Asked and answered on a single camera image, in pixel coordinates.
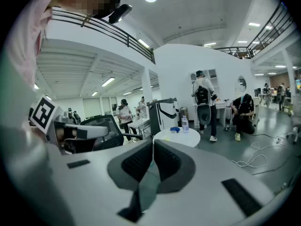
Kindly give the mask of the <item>black mesh office chair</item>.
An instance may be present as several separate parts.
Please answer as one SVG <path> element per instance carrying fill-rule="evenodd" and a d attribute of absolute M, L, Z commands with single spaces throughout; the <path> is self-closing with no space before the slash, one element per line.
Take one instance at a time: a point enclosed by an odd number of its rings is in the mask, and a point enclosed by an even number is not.
<path fill-rule="evenodd" d="M 111 149 L 122 146 L 124 137 L 137 138 L 143 140 L 141 135 L 122 133 L 112 115 L 98 115 L 81 123 L 82 126 L 103 126 L 108 129 L 109 134 L 97 139 L 89 139 L 87 141 L 73 143 L 75 153 L 86 153 L 92 151 L 99 151 Z"/>

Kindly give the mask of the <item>white display cabinet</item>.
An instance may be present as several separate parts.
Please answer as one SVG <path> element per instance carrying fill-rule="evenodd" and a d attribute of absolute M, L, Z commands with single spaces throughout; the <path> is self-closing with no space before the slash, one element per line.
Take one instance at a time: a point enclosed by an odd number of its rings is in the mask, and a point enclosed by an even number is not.
<path fill-rule="evenodd" d="M 216 70 L 209 69 L 209 70 L 202 70 L 202 71 L 205 77 L 211 81 L 214 87 L 214 94 L 216 94 L 217 98 L 220 99 L 220 87 L 219 87 L 219 81 L 218 81 Z M 191 80 L 191 83 L 193 84 L 194 80 L 197 78 L 196 72 L 189 73 L 189 78 Z"/>

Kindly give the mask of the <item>black backpack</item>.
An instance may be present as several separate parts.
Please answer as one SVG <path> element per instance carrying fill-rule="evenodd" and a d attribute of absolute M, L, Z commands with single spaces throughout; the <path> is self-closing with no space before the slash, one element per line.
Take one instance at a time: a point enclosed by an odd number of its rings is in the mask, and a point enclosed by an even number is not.
<path fill-rule="evenodd" d="M 195 93 L 197 105 L 208 105 L 210 100 L 210 92 L 207 88 L 199 86 Z"/>

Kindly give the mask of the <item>round wall mirror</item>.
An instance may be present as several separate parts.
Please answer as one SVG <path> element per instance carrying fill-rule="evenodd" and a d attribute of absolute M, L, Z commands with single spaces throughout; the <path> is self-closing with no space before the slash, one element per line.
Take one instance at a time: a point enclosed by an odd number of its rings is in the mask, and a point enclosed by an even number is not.
<path fill-rule="evenodd" d="M 246 91 L 246 80 L 243 76 L 239 76 L 239 78 L 238 78 L 237 90 L 239 93 L 243 93 L 243 94 Z"/>

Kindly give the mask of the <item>black metal railing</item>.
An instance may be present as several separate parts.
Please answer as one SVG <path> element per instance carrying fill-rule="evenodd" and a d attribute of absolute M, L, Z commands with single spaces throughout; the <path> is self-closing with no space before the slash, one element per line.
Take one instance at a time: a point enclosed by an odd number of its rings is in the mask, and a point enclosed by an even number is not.
<path fill-rule="evenodd" d="M 294 24 L 294 19 L 284 3 L 280 2 L 271 17 L 259 33 L 246 46 L 217 48 L 217 51 L 239 59 L 252 59 L 273 43 L 280 35 Z"/>
<path fill-rule="evenodd" d="M 128 48 L 131 48 L 143 55 L 153 64 L 155 63 L 153 49 L 145 47 L 132 35 L 103 19 L 94 19 L 90 16 L 68 12 L 59 7 L 55 7 L 53 8 L 53 20 L 78 25 L 81 28 L 88 28 L 99 32 L 121 42 L 122 44 L 125 44 Z"/>

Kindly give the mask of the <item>pink shirt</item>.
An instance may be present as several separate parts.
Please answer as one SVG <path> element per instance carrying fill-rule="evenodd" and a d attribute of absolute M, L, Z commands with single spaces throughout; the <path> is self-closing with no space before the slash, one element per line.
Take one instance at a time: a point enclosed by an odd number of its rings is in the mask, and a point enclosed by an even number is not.
<path fill-rule="evenodd" d="M 53 14 L 52 7 L 48 6 L 50 2 L 30 0 L 5 39 L 0 52 L 0 126 L 22 129 L 22 123 L 28 121 L 36 58 Z"/>

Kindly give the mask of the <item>white toilet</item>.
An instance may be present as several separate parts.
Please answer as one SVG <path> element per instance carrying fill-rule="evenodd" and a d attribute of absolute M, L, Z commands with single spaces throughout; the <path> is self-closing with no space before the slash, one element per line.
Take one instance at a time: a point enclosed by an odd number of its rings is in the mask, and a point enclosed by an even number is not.
<path fill-rule="evenodd" d="M 200 104 L 197 106 L 197 116 L 200 124 L 208 125 L 211 121 L 211 109 L 209 105 Z"/>

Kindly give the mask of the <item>white office chair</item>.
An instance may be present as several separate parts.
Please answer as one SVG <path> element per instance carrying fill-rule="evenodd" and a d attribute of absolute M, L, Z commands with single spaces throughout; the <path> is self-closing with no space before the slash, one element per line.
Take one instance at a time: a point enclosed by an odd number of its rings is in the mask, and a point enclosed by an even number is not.
<path fill-rule="evenodd" d="M 293 137 L 293 145 L 298 142 L 298 139 L 301 138 L 301 127 L 293 126 L 293 130 L 287 133 L 286 138 Z"/>

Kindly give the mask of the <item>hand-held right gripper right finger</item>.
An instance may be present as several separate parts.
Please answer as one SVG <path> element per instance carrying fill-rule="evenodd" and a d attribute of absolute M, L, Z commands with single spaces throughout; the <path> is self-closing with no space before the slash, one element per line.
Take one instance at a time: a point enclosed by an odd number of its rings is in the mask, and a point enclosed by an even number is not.
<path fill-rule="evenodd" d="M 165 178 L 141 226 L 257 226 L 274 194 L 259 179 L 215 153 L 155 141 Z"/>

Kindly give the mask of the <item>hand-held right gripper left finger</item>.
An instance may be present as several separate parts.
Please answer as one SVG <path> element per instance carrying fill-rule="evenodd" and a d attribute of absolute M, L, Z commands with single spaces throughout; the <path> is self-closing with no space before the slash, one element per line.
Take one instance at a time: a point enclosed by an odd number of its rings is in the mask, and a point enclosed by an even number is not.
<path fill-rule="evenodd" d="M 34 140 L 14 152 L 14 186 L 49 226 L 136 226 L 140 205 L 136 176 L 151 157 L 149 140 L 103 151 L 61 155 Z"/>

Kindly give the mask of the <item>round white table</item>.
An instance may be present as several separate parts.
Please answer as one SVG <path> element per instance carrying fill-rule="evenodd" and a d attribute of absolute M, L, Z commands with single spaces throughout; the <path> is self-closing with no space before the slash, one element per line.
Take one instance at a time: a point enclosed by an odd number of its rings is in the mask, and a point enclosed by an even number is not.
<path fill-rule="evenodd" d="M 182 127 L 179 127 L 179 129 L 179 132 L 171 131 L 170 129 L 160 131 L 153 137 L 153 142 L 158 139 L 175 142 L 193 148 L 198 147 L 200 134 L 196 130 L 189 128 L 188 132 L 184 132 Z"/>

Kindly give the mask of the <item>person's left forearm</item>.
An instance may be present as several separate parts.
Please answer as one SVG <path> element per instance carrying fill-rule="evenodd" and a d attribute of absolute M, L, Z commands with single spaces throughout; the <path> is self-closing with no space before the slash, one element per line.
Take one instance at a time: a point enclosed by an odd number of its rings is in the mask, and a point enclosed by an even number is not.
<path fill-rule="evenodd" d="M 46 135 L 36 126 L 30 126 L 29 121 L 24 121 L 22 123 L 22 129 L 33 133 L 35 136 L 42 139 L 43 142 L 46 142 Z"/>

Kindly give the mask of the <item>black white service robot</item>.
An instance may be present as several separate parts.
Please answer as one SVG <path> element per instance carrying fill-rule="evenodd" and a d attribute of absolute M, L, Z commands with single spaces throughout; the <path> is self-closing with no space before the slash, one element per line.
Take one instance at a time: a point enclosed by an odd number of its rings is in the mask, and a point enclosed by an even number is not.
<path fill-rule="evenodd" d="M 178 126 L 174 99 L 164 99 L 152 102 L 147 105 L 149 108 L 151 135 Z"/>

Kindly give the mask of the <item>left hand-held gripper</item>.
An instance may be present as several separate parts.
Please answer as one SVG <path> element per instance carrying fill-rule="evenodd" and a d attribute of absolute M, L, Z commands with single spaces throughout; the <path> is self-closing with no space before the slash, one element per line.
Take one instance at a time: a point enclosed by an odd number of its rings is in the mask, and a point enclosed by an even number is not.
<path fill-rule="evenodd" d="M 69 108 L 64 111 L 42 96 L 29 112 L 29 124 L 45 142 L 56 145 L 62 154 L 73 154 L 72 142 L 77 137 L 77 120 Z M 109 134 L 107 127 L 79 125 L 79 139 L 95 139 Z"/>

